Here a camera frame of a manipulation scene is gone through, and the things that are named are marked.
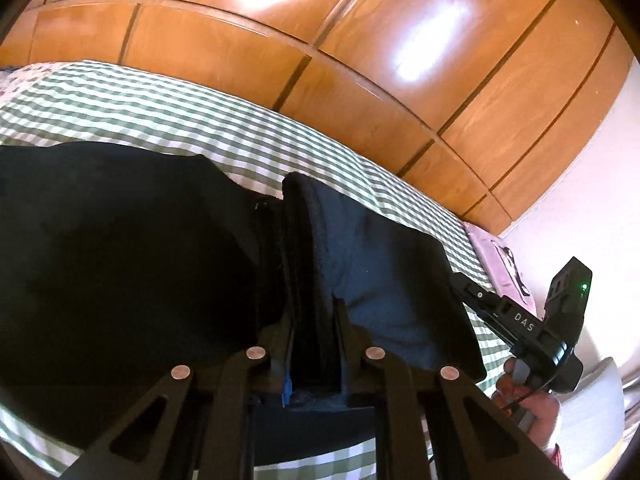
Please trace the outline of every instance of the black device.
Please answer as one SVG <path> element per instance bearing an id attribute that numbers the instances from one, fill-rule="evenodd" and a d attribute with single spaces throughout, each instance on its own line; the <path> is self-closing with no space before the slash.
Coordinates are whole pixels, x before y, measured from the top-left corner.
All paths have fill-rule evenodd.
<path id="1" fill-rule="evenodd" d="M 593 274 L 573 257 L 549 286 L 540 321 L 508 296 L 484 290 L 462 272 L 451 279 L 454 293 L 510 346 L 517 361 L 513 378 L 532 390 L 559 394 L 575 390 L 584 367 L 574 348 L 584 324 Z M 527 431 L 533 417 L 517 407 L 513 419 Z"/>

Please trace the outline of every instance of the person's hand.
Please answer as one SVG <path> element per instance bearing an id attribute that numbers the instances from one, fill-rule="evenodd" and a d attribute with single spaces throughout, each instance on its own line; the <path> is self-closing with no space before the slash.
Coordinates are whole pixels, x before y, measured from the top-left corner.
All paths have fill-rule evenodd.
<path id="1" fill-rule="evenodd" d="M 499 408 L 504 408 L 531 391 L 530 388 L 513 382 L 511 374 L 515 362 L 516 359 L 512 357 L 504 363 L 504 375 L 498 378 L 495 385 L 496 391 L 492 395 L 492 400 Z M 523 400 L 520 406 L 530 410 L 536 417 L 527 435 L 542 451 L 552 455 L 560 430 L 560 401 L 552 394 L 536 392 Z M 506 413 L 511 416 L 511 410 L 507 410 Z"/>

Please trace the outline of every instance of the screw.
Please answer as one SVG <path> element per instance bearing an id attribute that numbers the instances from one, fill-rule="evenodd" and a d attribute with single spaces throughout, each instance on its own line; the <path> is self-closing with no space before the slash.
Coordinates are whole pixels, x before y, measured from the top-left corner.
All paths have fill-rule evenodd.
<path id="1" fill-rule="evenodd" d="M 378 359 L 382 359 L 385 356 L 385 350 L 383 348 L 380 348 L 379 346 L 370 346 L 369 348 L 367 348 L 365 355 L 369 359 L 377 361 Z"/>
<path id="2" fill-rule="evenodd" d="M 190 375 L 191 369 L 187 365 L 177 365 L 173 370 L 171 370 L 171 377 L 173 377 L 177 381 L 186 379 Z"/>
<path id="3" fill-rule="evenodd" d="M 445 366 L 440 369 L 440 375 L 447 381 L 455 381 L 460 377 L 460 371 L 453 366 Z"/>
<path id="4" fill-rule="evenodd" d="M 246 351 L 246 356 L 249 359 L 262 359 L 267 355 L 267 351 L 261 346 L 252 346 Z"/>

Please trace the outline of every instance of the folded cloth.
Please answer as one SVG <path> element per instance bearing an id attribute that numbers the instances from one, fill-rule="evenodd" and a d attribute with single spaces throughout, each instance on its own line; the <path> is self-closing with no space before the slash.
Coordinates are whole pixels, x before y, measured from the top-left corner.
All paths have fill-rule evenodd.
<path id="1" fill-rule="evenodd" d="M 282 191 L 286 218 L 296 218 L 297 237 L 307 242 L 296 268 L 313 284 L 303 301 L 316 305 L 316 332 L 303 340 L 322 343 L 316 349 L 321 363 L 337 359 L 330 327 L 334 298 L 340 298 L 374 345 L 407 364 L 452 365 L 476 382 L 486 377 L 468 315 L 450 291 L 452 270 L 439 241 L 306 175 L 290 173 Z"/>

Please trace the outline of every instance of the green striped bedsheet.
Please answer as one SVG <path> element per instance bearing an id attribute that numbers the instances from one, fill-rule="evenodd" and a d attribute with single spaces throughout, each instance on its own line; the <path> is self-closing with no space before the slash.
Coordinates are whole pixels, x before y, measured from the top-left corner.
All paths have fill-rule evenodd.
<path id="1" fill-rule="evenodd" d="M 454 271 L 491 290 L 460 220 L 377 164 L 276 112 L 196 84 L 95 61 L 63 64 L 0 104 L 0 144 L 116 142 L 162 153 L 203 154 L 238 184 L 282 196 L 291 171 L 308 174 L 444 246 Z M 495 389 L 507 346 L 467 309 Z M 0 406 L 0 438 L 58 476 L 79 455 Z M 258 480 L 375 476 L 375 442 L 256 468 Z"/>

